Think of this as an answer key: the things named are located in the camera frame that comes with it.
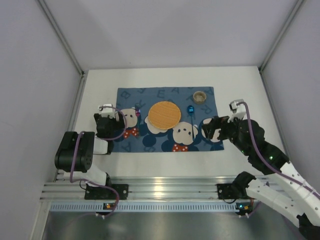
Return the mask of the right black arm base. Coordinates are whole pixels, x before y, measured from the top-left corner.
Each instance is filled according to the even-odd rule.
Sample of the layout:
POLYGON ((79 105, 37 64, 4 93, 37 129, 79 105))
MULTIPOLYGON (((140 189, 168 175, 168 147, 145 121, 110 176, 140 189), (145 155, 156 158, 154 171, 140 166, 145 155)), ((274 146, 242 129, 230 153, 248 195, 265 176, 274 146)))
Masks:
POLYGON ((219 200, 233 201, 249 199, 246 194, 242 194, 231 183, 218 183, 216 187, 219 200))

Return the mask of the round woven wicker plate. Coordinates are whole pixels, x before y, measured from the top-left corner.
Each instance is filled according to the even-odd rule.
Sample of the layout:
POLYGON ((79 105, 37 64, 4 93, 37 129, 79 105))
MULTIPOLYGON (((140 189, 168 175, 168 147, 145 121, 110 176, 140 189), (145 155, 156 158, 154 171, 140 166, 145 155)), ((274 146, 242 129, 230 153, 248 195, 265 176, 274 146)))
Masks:
POLYGON ((149 122, 160 130, 172 129, 180 122, 181 117, 180 108, 171 101, 157 102, 148 112, 149 122))

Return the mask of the iridescent purple fork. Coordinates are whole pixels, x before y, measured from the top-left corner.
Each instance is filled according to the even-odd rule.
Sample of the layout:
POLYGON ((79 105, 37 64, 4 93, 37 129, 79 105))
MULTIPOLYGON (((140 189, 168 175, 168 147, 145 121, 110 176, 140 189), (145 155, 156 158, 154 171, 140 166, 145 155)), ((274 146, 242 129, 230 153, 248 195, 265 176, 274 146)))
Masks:
POLYGON ((136 136, 140 136, 140 118, 141 118, 141 108, 139 104, 135 105, 135 115, 137 118, 137 123, 136 123, 136 136))

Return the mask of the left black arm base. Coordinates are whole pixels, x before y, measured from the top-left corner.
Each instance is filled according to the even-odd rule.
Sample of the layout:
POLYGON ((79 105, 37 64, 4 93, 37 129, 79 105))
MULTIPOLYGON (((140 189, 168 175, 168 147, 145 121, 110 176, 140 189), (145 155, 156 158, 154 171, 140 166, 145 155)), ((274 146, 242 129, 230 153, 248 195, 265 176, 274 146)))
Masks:
MULTIPOLYGON (((85 200, 116 200, 116 194, 112 190, 91 186, 84 181, 80 181, 79 186, 85 191, 85 200)), ((128 184, 112 184, 111 187, 117 191, 120 200, 127 199, 129 194, 128 184)))

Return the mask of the blue bear placemat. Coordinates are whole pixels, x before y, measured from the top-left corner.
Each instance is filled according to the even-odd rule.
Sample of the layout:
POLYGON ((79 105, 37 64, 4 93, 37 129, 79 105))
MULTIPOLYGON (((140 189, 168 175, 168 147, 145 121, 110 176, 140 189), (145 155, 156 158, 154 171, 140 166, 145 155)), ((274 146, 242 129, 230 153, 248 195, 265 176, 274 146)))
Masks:
POLYGON ((224 145, 214 136, 207 140, 202 125, 217 116, 213 87, 148 87, 119 88, 117 90, 116 107, 127 119, 125 134, 114 141, 116 153, 162 153, 162 152, 207 152, 222 151, 224 145), (193 94, 203 91, 206 94, 204 104, 195 104, 193 94), (176 104, 181 111, 181 119, 177 126, 168 130, 154 128, 148 120, 150 108, 162 101, 176 104), (135 105, 140 105, 140 134, 137 136, 137 117, 135 105), (194 107, 192 139, 191 118, 187 107, 194 107))

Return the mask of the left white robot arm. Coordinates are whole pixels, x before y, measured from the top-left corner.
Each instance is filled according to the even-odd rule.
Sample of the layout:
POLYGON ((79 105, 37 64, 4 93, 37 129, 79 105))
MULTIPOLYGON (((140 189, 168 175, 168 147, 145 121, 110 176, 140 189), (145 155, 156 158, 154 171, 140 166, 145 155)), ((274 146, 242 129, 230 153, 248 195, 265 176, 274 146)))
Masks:
POLYGON ((114 141, 121 138, 127 128, 125 114, 104 104, 94 114, 96 132, 66 131, 54 157, 57 170, 69 174, 71 183, 84 181, 94 186, 110 189, 111 178, 94 163, 95 155, 110 155, 114 149, 114 141))

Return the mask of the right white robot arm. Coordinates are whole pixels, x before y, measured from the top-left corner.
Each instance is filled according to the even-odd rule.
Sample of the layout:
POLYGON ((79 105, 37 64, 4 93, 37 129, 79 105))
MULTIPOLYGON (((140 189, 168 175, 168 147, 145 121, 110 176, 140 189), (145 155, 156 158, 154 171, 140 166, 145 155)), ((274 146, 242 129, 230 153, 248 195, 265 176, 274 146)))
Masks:
POLYGON ((318 240, 320 194, 302 177, 282 150, 265 140, 265 130, 251 119, 244 100, 235 100, 229 107, 231 116, 215 116, 202 124, 205 138, 211 140, 216 136, 220 141, 229 140, 247 157, 254 169, 285 192, 278 193, 243 171, 231 184, 237 199, 258 200, 289 220, 305 239, 318 240))

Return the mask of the small beige cup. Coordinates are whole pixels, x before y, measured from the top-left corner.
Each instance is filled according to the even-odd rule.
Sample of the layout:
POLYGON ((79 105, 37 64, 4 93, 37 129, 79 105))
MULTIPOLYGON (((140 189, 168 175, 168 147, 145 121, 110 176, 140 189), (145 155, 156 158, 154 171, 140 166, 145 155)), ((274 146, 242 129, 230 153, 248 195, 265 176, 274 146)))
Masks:
POLYGON ((196 91, 192 95, 193 102, 197 105, 202 105, 206 102, 207 95, 204 91, 196 91))

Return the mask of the iridescent blue spoon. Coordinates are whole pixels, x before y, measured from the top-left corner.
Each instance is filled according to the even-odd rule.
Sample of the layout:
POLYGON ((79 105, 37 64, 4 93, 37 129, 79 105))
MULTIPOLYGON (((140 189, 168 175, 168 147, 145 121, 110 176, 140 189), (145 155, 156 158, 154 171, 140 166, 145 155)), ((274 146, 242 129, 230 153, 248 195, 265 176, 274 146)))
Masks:
POLYGON ((195 140, 195 132, 194 132, 194 124, 193 124, 193 115, 195 113, 195 108, 192 105, 187 107, 187 113, 190 116, 191 121, 191 133, 192 133, 192 140, 195 140))

